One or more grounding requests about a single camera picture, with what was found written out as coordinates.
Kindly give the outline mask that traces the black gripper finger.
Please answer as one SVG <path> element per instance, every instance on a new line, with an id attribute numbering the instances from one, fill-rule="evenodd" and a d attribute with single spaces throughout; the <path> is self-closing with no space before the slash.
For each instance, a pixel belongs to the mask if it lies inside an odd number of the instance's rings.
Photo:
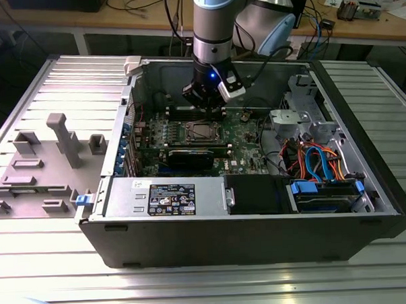
<path id="1" fill-rule="evenodd" d="M 209 104 L 208 93 L 197 82 L 192 82 L 182 88 L 182 95 L 186 101 L 202 111 L 204 118 L 212 120 L 212 109 Z"/>
<path id="2" fill-rule="evenodd" d="M 222 121 L 227 115 L 226 102 L 223 100 L 221 96 L 213 97 L 212 106 L 213 106 L 213 119 Z"/>

